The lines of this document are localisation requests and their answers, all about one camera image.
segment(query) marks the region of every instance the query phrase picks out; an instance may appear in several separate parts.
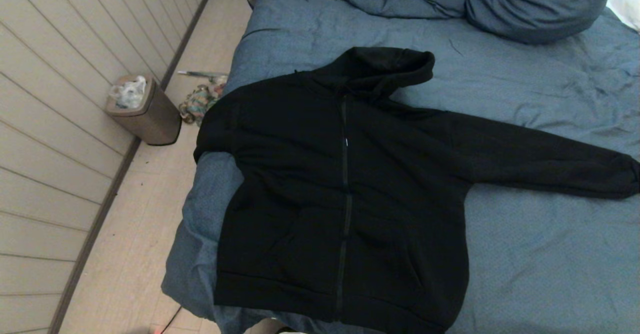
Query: mattress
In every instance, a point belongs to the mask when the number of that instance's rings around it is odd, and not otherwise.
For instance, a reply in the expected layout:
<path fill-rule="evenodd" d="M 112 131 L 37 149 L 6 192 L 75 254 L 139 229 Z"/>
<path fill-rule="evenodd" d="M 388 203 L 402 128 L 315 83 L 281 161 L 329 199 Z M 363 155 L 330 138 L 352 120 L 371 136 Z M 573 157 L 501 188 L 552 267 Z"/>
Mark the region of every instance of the mattress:
<path fill-rule="evenodd" d="M 337 0 L 257 0 L 226 93 L 313 70 L 351 47 L 434 53 L 434 78 L 393 99 L 550 132 L 640 157 L 638 34 L 605 9 L 589 29 L 522 44 L 464 19 L 368 15 Z M 242 183 L 228 153 L 205 154 L 162 289 L 224 333 L 279 318 L 312 333 L 366 333 L 290 313 L 215 304 L 226 206 Z M 586 199 L 476 184 L 466 202 L 470 281 L 449 334 L 628 334 L 640 328 L 640 195 Z"/>

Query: hoodie sleeve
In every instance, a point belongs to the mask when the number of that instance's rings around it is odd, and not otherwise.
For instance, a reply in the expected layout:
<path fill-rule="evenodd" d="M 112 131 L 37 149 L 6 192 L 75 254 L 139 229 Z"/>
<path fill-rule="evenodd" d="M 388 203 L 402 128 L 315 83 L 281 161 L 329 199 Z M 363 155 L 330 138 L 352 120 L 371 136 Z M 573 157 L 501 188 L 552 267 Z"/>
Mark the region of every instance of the hoodie sleeve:
<path fill-rule="evenodd" d="M 592 198 L 640 193 L 640 163 L 628 154 L 535 129 L 460 113 L 441 116 L 461 177 Z"/>

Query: wooden floor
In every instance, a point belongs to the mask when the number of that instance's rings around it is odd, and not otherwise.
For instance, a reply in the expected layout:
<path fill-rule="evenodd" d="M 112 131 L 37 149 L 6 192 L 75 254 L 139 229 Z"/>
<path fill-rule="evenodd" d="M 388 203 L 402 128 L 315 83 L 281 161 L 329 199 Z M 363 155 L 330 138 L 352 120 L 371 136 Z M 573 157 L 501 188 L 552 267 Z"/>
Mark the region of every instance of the wooden floor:
<path fill-rule="evenodd" d="M 246 0 L 209 0 L 176 69 L 228 72 L 250 15 Z M 166 92 L 178 103 L 201 83 L 206 79 L 174 76 Z M 62 334 L 148 334 L 174 315 L 179 305 L 161 293 L 160 283 L 194 179 L 197 132 L 183 124 L 174 145 L 140 146 L 84 267 Z M 166 331 L 219 332 L 215 323 L 184 309 Z M 257 332 L 263 330 L 254 327 Z"/>

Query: plastic bag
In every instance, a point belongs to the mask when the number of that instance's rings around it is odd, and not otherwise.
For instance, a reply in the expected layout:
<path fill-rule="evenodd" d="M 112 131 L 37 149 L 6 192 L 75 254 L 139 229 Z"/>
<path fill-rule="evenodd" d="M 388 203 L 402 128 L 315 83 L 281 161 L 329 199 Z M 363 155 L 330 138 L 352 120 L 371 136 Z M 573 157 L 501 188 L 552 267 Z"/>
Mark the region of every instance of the plastic bag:
<path fill-rule="evenodd" d="M 121 109 L 135 109 L 142 103 L 145 95 L 147 80 L 138 75 L 135 81 L 126 81 L 123 85 L 114 85 L 109 96 L 116 100 L 116 106 Z"/>

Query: tan trash can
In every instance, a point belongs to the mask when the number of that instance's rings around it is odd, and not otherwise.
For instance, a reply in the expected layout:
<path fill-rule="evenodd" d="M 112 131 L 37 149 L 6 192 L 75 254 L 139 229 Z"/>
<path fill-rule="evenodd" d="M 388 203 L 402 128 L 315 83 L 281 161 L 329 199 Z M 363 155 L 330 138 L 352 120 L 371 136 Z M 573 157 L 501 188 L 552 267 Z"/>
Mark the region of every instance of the tan trash can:
<path fill-rule="evenodd" d="M 117 85 L 135 82 L 137 75 L 118 79 Z M 142 102 L 136 108 L 121 108 L 109 97 L 106 112 L 122 127 L 148 145 L 171 145 L 178 140 L 182 118 L 153 76 L 144 75 L 146 86 Z"/>

